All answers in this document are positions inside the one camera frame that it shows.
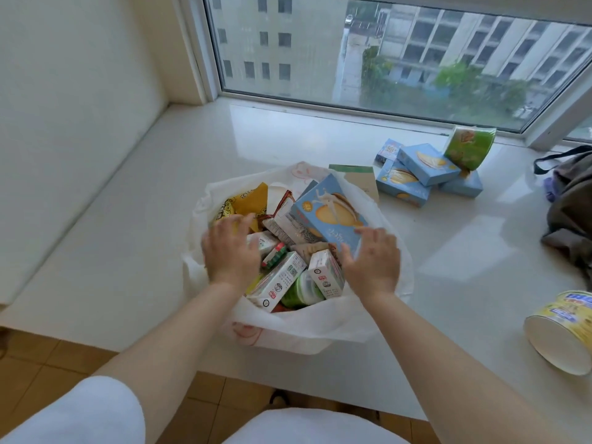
gray bag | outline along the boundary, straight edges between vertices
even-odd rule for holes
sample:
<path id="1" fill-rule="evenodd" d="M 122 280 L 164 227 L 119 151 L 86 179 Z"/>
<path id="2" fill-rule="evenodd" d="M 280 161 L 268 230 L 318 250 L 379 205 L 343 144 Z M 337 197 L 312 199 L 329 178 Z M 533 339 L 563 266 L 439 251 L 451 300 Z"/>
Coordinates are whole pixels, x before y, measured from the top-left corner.
<path id="1" fill-rule="evenodd" d="M 592 146 L 582 145 L 565 153 L 535 160 L 535 174 L 543 175 L 538 163 L 559 157 L 575 156 L 553 170 L 556 200 L 547 213 L 549 231 L 544 245 L 558 249 L 579 268 L 588 290 L 592 290 Z"/>

blue snack box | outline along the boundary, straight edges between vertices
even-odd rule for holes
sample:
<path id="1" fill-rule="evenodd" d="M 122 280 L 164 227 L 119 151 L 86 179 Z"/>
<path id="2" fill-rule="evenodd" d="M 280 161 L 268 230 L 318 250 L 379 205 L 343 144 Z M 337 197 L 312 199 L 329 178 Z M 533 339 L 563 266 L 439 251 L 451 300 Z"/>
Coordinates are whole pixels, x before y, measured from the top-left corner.
<path id="1" fill-rule="evenodd" d="M 380 163 L 385 163 L 387 160 L 395 160 L 399 148 L 403 146 L 398 141 L 391 140 L 390 138 L 384 142 L 381 150 L 375 157 L 375 160 Z"/>
<path id="2" fill-rule="evenodd" d="M 413 173 L 398 160 L 386 161 L 376 177 L 376 185 L 381 192 L 393 195 L 417 207 L 426 203 L 432 190 L 432 187 L 426 187 L 419 182 Z"/>
<path id="3" fill-rule="evenodd" d="M 429 143 L 403 146 L 399 149 L 397 159 L 426 187 L 452 180 L 461 172 L 458 166 L 436 151 Z"/>
<path id="4" fill-rule="evenodd" d="M 368 225 L 344 196 L 333 175 L 327 176 L 310 192 L 302 195 L 291 211 L 314 236 L 336 243 L 339 250 L 341 243 L 346 243 L 354 252 L 360 241 L 355 228 Z"/>
<path id="5" fill-rule="evenodd" d="M 479 193 L 483 192 L 483 184 L 476 171 L 462 171 L 454 179 L 441 183 L 439 188 L 443 192 L 468 196 L 469 198 L 476 198 Z"/>

bag strap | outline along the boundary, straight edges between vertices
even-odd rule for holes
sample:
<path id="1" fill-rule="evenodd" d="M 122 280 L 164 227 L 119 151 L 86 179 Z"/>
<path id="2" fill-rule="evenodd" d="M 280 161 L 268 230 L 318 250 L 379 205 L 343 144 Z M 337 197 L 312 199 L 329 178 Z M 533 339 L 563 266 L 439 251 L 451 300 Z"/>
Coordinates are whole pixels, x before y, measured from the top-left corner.
<path id="1" fill-rule="evenodd" d="M 557 165 L 555 165 L 552 168 L 549 168 L 548 170 L 543 170 L 543 168 L 541 168 L 539 166 L 539 162 L 544 162 L 545 160 L 553 160 L 553 159 L 561 158 L 561 157 L 575 156 L 576 154 L 586 153 L 588 151 L 592 151 L 591 145 L 580 145 L 580 146 L 570 149 L 569 151 L 566 151 L 565 153 L 551 154 L 550 156 L 544 156 L 544 157 L 537 158 L 534 162 L 535 174 L 536 175 L 545 175 L 557 166 Z"/>

paper cup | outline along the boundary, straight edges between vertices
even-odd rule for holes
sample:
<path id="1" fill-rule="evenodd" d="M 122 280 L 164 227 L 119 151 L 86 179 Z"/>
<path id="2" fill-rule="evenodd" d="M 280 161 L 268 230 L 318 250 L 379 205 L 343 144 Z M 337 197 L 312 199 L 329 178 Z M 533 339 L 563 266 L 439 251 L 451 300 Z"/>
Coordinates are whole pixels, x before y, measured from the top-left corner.
<path id="1" fill-rule="evenodd" d="M 592 370 L 592 293 L 564 291 L 524 321 L 530 344 L 553 366 L 574 375 Z"/>

window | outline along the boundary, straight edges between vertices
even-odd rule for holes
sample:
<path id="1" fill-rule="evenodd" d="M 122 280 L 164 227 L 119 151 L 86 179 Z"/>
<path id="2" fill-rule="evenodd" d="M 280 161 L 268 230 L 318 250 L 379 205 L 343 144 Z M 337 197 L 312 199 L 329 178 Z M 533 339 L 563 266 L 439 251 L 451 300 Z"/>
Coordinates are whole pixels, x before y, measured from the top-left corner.
<path id="1" fill-rule="evenodd" d="M 255 78 L 255 63 L 245 61 L 245 76 L 249 79 Z"/>
<path id="2" fill-rule="evenodd" d="M 224 72 L 226 73 L 226 77 L 232 77 L 232 65 L 230 65 L 230 61 L 224 61 Z"/>
<path id="3" fill-rule="evenodd" d="M 592 141 L 592 117 L 586 118 L 582 121 L 572 132 L 567 136 L 567 139 Z"/>
<path id="4" fill-rule="evenodd" d="M 428 65 L 440 65 L 440 61 L 444 57 L 444 51 L 429 48 L 423 58 L 423 63 Z"/>
<path id="5" fill-rule="evenodd" d="M 218 42 L 221 44 L 227 44 L 228 41 L 226 40 L 226 29 L 218 28 Z"/>
<path id="6" fill-rule="evenodd" d="M 407 79 L 411 74 L 411 67 L 403 67 L 403 71 L 401 72 L 401 79 Z"/>
<path id="7" fill-rule="evenodd" d="M 484 15 L 479 26 L 481 28 L 491 28 L 493 23 L 495 23 L 495 19 L 497 19 L 495 15 Z"/>
<path id="8" fill-rule="evenodd" d="M 281 81 L 289 81 L 290 80 L 290 64 L 280 64 L 279 65 L 279 79 Z"/>
<path id="9" fill-rule="evenodd" d="M 561 42 L 559 42 L 556 49 L 559 51 L 567 51 L 579 36 L 580 34 L 577 32 L 568 32 L 565 37 L 561 39 Z"/>
<path id="10" fill-rule="evenodd" d="M 292 0 L 277 0 L 277 11 L 281 14 L 292 14 Z"/>
<path id="11" fill-rule="evenodd" d="M 222 9 L 222 3 L 220 2 L 220 0 L 212 0 L 212 8 Z"/>
<path id="12" fill-rule="evenodd" d="M 495 51 L 495 47 L 483 47 L 479 57 L 477 58 L 477 64 L 487 64 L 487 61 Z"/>
<path id="13" fill-rule="evenodd" d="M 535 26 L 530 30 L 531 34 L 543 34 L 545 29 L 549 26 L 549 22 L 536 22 Z"/>
<path id="14" fill-rule="evenodd" d="M 585 48 L 576 48 L 572 51 L 567 58 L 564 60 L 564 64 L 573 65 L 587 52 Z"/>
<path id="15" fill-rule="evenodd" d="M 277 44 L 280 47 L 292 47 L 292 34 L 289 32 L 278 32 L 277 33 Z"/>
<path id="16" fill-rule="evenodd" d="M 468 67 L 469 65 L 471 65 L 471 62 L 473 59 L 475 59 L 474 54 L 465 54 L 465 55 L 463 55 L 461 61 L 464 62 L 465 65 Z"/>
<path id="17" fill-rule="evenodd" d="M 445 25 L 440 25 L 440 26 L 438 26 L 438 28 L 436 29 L 436 32 L 434 33 L 434 36 L 432 38 L 432 43 L 436 44 L 436 45 L 448 46 L 448 45 L 450 45 L 450 41 L 452 40 L 452 37 L 454 36 L 455 32 L 456 32 L 455 27 L 448 27 Z"/>
<path id="18" fill-rule="evenodd" d="M 267 0 L 257 0 L 259 12 L 267 12 Z"/>
<path id="19" fill-rule="evenodd" d="M 519 57 L 526 56 L 526 53 L 528 53 L 530 51 L 530 49 L 532 48 L 532 45 L 534 45 L 535 42 L 536 41 L 532 40 L 532 39 L 525 40 L 524 42 L 522 42 L 520 44 L 520 46 L 518 47 L 518 49 L 514 53 L 514 56 L 519 56 Z"/>
<path id="20" fill-rule="evenodd" d="M 269 62 L 261 63 L 261 74 L 263 75 L 263 79 L 269 79 Z"/>
<path id="21" fill-rule="evenodd" d="M 567 72 L 557 71 L 551 75 L 551 77 L 545 81 L 545 86 L 552 87 L 557 84 L 563 77 L 567 74 Z"/>
<path id="22" fill-rule="evenodd" d="M 467 47 L 467 50 L 477 51 L 479 49 L 479 47 L 481 46 L 481 44 L 483 43 L 483 41 L 485 40 L 485 37 L 487 37 L 487 33 L 477 31 L 475 33 L 475 35 L 473 36 L 473 38 L 471 39 L 471 41 L 469 42 L 469 46 Z"/>
<path id="23" fill-rule="evenodd" d="M 555 65 L 559 62 L 559 59 L 556 57 L 548 57 L 543 65 L 537 70 L 537 73 L 549 73 L 549 70 L 555 67 Z"/>
<path id="24" fill-rule="evenodd" d="M 464 12 L 459 10 L 445 10 L 442 14 L 442 20 L 447 22 L 459 23 L 463 18 Z"/>
<path id="25" fill-rule="evenodd" d="M 432 33 L 432 29 L 434 29 L 433 23 L 416 22 L 413 32 L 411 33 L 411 39 L 419 42 L 427 42 Z"/>
<path id="26" fill-rule="evenodd" d="M 421 7 L 419 9 L 419 18 L 437 19 L 440 14 L 440 9 L 433 9 L 431 7 Z"/>
<path id="27" fill-rule="evenodd" d="M 501 41 L 502 37 L 504 36 L 508 28 L 510 28 L 511 24 L 512 22 L 500 20 L 497 26 L 495 27 L 491 37 L 489 37 L 489 40 L 493 40 L 496 42 Z"/>
<path id="28" fill-rule="evenodd" d="M 518 68 L 518 64 L 514 64 L 513 62 L 510 62 L 504 67 L 504 69 L 501 71 L 499 76 L 504 79 L 508 79 L 512 75 L 512 73 L 514 73 L 514 70 L 516 68 Z"/>
<path id="29" fill-rule="evenodd" d="M 408 45 L 403 55 L 403 60 L 410 62 L 419 62 L 421 55 L 423 54 L 424 48 L 418 47 L 417 45 Z"/>

